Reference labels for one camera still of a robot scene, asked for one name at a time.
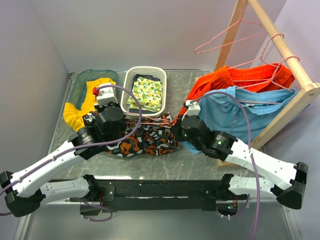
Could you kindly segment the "camouflage patterned shorts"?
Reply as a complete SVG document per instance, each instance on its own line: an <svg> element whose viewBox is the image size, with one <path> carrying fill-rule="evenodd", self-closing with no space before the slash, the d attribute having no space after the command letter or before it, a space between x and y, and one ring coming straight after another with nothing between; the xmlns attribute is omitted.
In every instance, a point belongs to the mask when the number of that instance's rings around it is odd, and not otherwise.
<svg viewBox="0 0 320 240"><path fill-rule="evenodd" d="M82 144L101 143L95 134L94 124L98 111L94 110L83 116L84 127L77 131ZM158 118L172 119L168 112ZM172 153L180 147L180 142L175 139L170 131L172 124L168 125L145 125L137 126L137 121L125 117L126 130L122 140L106 146L96 146L95 149L103 150L109 154L130 158L146 153L151 156L160 156Z"/></svg>

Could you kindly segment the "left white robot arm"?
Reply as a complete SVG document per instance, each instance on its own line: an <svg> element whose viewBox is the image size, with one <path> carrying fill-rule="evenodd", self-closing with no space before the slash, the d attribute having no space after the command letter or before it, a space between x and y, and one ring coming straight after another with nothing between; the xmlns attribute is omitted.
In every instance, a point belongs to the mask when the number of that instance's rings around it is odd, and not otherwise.
<svg viewBox="0 0 320 240"><path fill-rule="evenodd" d="M119 104L102 106L93 121L43 159L18 172L4 171L0 185L5 203L15 217L26 216L50 202L79 198L94 201L102 192L93 175L86 174L70 181L53 182L60 172L107 151L126 129L125 115Z"/></svg>

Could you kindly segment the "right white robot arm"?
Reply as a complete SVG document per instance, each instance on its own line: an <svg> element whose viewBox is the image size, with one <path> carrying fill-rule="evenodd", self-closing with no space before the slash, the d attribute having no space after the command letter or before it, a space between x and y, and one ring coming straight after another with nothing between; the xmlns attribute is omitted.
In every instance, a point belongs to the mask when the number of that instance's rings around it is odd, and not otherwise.
<svg viewBox="0 0 320 240"><path fill-rule="evenodd" d="M210 130L196 115L179 119L170 131L179 142L191 144L212 159L257 172L258 177L224 174L218 187L209 191L213 198L226 201L234 196L251 195L276 199L290 209L302 208L307 184L307 164L285 162L249 148L231 134Z"/></svg>

